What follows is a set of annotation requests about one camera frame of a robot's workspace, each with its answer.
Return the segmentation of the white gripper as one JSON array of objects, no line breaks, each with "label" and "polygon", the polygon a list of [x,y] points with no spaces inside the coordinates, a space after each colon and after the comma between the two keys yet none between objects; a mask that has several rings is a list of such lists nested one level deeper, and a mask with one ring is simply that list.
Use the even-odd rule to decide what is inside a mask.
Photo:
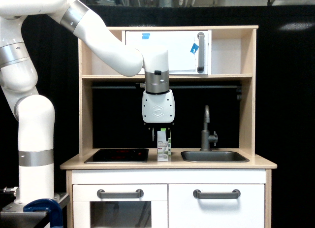
[{"label": "white gripper", "polygon": [[[171,123],[175,118],[175,100],[172,90],[164,94],[142,96],[142,118],[145,123]],[[148,127],[152,141],[155,140],[155,128]],[[171,127],[166,127],[166,138],[171,138]]]}]

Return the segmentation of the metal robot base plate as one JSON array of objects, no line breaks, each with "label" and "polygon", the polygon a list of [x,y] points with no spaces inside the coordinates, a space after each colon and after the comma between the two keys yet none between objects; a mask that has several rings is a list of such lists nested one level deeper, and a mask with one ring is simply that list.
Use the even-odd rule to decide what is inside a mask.
[{"label": "metal robot base plate", "polygon": [[[69,204],[70,202],[70,196],[68,193],[55,193],[55,196],[53,198],[56,203],[60,206],[60,213],[63,214],[63,209]],[[45,218],[50,214],[50,212],[43,208],[39,209],[39,205],[35,204],[33,207],[35,209],[30,210],[30,208],[26,209],[24,211],[24,207],[26,205],[22,203],[16,203],[12,202],[5,206],[1,211],[1,217],[9,218],[9,217],[40,217]]]}]

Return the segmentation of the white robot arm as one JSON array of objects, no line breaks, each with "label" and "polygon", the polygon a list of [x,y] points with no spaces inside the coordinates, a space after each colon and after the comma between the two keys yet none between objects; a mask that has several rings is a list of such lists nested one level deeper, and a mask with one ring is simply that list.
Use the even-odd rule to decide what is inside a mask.
[{"label": "white robot arm", "polygon": [[167,95],[166,48],[127,46],[79,0],[0,0],[0,95],[16,141],[19,193],[26,205],[54,198],[61,171],[53,155],[78,137],[78,41],[118,74],[145,72],[145,90]]}]

